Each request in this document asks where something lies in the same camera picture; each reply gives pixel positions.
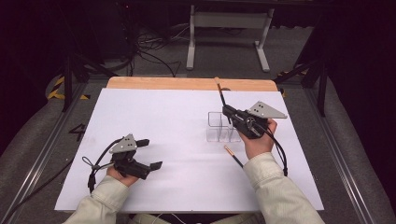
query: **wooden edge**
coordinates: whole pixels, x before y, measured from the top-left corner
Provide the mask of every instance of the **wooden edge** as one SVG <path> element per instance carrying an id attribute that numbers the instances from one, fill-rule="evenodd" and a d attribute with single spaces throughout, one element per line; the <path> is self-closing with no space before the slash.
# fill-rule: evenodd
<path id="1" fill-rule="evenodd" d="M 278 91 L 273 80 L 227 79 L 219 80 L 223 89 L 231 91 Z M 214 78 L 190 77 L 112 77 L 107 88 L 140 90 L 201 90 L 216 91 Z"/>

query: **transparent container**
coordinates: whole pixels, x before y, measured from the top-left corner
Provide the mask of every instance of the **transparent container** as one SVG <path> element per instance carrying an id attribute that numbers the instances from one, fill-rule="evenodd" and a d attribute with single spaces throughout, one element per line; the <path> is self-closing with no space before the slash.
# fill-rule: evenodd
<path id="1" fill-rule="evenodd" d="M 207 142 L 240 142 L 238 131 L 221 112 L 207 113 Z"/>

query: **person's left hand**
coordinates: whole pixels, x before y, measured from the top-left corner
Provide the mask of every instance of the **person's left hand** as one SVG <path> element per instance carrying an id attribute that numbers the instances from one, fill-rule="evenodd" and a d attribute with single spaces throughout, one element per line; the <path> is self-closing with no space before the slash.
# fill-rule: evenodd
<path id="1" fill-rule="evenodd" d="M 134 182 L 136 182 L 139 179 L 136 176 L 132 176 L 132 175 L 127 175 L 126 177 L 123 177 L 120 174 L 120 172 L 118 172 L 114 168 L 114 166 L 110 166 L 107 168 L 107 174 L 119 180 L 123 185 L 125 185 L 128 188 L 131 187 L 131 185 L 134 184 Z"/>

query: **metal rail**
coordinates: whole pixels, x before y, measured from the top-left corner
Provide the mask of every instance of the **metal rail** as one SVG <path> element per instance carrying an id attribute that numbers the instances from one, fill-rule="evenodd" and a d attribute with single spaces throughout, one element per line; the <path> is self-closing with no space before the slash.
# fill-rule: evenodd
<path id="1" fill-rule="evenodd" d="M 324 117 L 320 115 L 317 109 L 317 99 L 314 91 L 312 89 L 305 89 L 304 91 L 311 107 L 315 111 L 318 122 L 329 142 L 331 149 L 330 154 L 332 155 L 334 164 L 338 170 L 338 173 L 341 176 L 341 179 L 346 188 L 346 192 L 349 195 L 350 201 L 352 201 L 359 220 L 361 221 L 361 223 L 364 224 L 376 223 L 361 196 L 361 192 L 359 191 L 359 188 L 355 182 L 355 179 L 352 176 L 352 173 L 350 173 L 349 168 L 347 167 L 347 163 L 344 160 L 344 156 L 340 150 L 340 147 L 337 145 L 335 138 L 332 135 L 332 130 L 329 127 L 329 123 Z"/>
<path id="2" fill-rule="evenodd" d="M 43 170 L 44 170 L 48 160 L 50 159 L 50 155 L 52 154 L 53 150 L 55 149 L 55 146 L 59 139 L 61 131 L 63 130 L 64 125 L 67 122 L 67 119 L 71 115 L 71 112 L 73 111 L 76 104 L 78 103 L 78 97 L 83 93 L 86 86 L 87 86 L 86 83 L 78 83 L 77 84 L 75 92 L 73 94 L 74 100 L 72 101 L 72 104 L 69 106 L 69 108 L 65 112 L 63 112 L 61 114 L 61 116 L 56 121 L 55 126 L 49 135 L 49 138 L 47 139 L 45 145 L 41 149 L 41 152 L 38 155 L 37 159 L 35 160 L 34 165 L 28 172 L 25 180 L 23 181 L 23 183 L 21 185 L 20 190 L 18 191 L 13 202 L 9 206 L 5 216 L 2 218 L 1 223 L 3 223 L 5 221 L 6 217 L 11 212 L 11 210 L 14 208 L 14 206 L 16 206 L 18 203 L 20 203 L 35 188 L 35 184 L 37 183 L 38 178 L 43 173 Z M 17 211 L 15 211 L 13 216 L 9 219 L 8 224 L 11 224 L 11 223 L 13 224 L 16 222 L 18 216 L 21 213 L 22 208 L 23 208 L 23 205 Z"/>

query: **table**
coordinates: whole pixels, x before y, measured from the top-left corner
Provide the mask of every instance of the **table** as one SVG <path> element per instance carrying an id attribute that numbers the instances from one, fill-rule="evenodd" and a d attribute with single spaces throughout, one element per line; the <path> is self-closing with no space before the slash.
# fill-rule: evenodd
<path id="1" fill-rule="evenodd" d="M 295 0 L 128 0 L 131 3 L 166 4 L 166 5 L 196 5 L 224 7 L 269 7 L 269 8 L 308 8 L 320 11 L 344 10 L 348 8 L 342 1 L 295 1 Z"/>
<path id="2" fill-rule="evenodd" d="M 244 29 L 261 29 L 262 36 L 260 41 L 255 41 L 255 49 L 259 56 L 262 71 L 269 72 L 270 67 L 265 57 L 264 41 L 270 28 L 274 10 L 269 9 L 267 13 L 221 13 L 221 12 L 195 12 L 195 7 L 191 6 L 190 15 L 190 43 L 187 54 L 187 70 L 194 67 L 195 57 L 195 27 L 227 27 Z"/>
<path id="3" fill-rule="evenodd" d="M 221 79 L 220 83 L 223 88 L 232 90 L 224 92 L 230 105 L 252 106 L 265 96 L 265 103 L 287 111 L 273 81 Z M 112 141 L 133 132 L 136 140 L 150 140 L 148 147 L 137 150 L 136 160 L 143 164 L 163 161 L 163 167 L 134 184 L 121 212 L 258 212 L 254 190 L 240 166 L 223 149 L 224 143 L 205 140 L 206 115 L 212 109 L 221 110 L 212 78 L 111 78 L 93 110 L 55 210 L 73 211 L 79 200 L 89 194 L 86 183 L 91 167 L 79 158 L 86 156 L 95 161 Z M 290 178 L 314 207 L 322 210 L 318 190 L 290 119 L 278 121 L 276 138 L 290 158 Z M 227 146 L 242 163 L 248 161 L 242 142 L 227 143 Z M 106 160 L 109 160 L 108 153 L 103 162 Z M 96 179 L 99 181 L 104 175 L 105 172 L 98 172 Z"/>

